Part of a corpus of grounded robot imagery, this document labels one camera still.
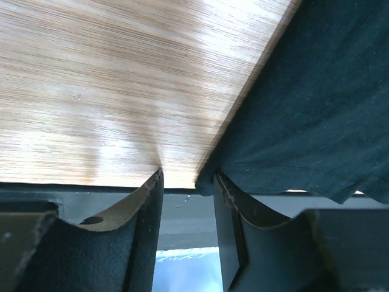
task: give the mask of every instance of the curved notch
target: curved notch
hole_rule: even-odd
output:
[[[77,226],[90,231],[100,232],[115,230],[123,226],[146,203],[161,179],[163,179],[163,173],[159,169],[133,193],[104,211],[85,219]]]
[[[223,172],[215,175],[215,183],[219,184],[224,201],[236,209],[248,224],[256,228],[272,229],[291,220],[243,192]]]

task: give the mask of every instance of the blue surface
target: blue surface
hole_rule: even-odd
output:
[[[153,292],[222,292],[218,248],[157,251]]]

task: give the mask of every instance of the black plastic part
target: black plastic part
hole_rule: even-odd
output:
[[[387,210],[306,210],[288,218],[215,175],[224,291],[389,287]]]
[[[12,255],[2,246],[0,290],[151,291],[163,193],[159,170],[142,187],[84,224],[69,224],[53,212],[21,212],[17,217],[1,213],[0,231],[12,235],[6,242],[22,238],[24,244]],[[28,224],[22,228],[19,219]],[[8,260],[16,269],[4,266]],[[17,277],[10,283],[9,271],[16,270]]]

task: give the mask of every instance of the dark green fabric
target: dark green fabric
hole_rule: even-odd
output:
[[[389,203],[389,1],[303,1],[196,182]]]

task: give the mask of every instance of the wooden board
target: wooden board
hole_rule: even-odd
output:
[[[0,181],[192,188],[296,8],[0,1]]]

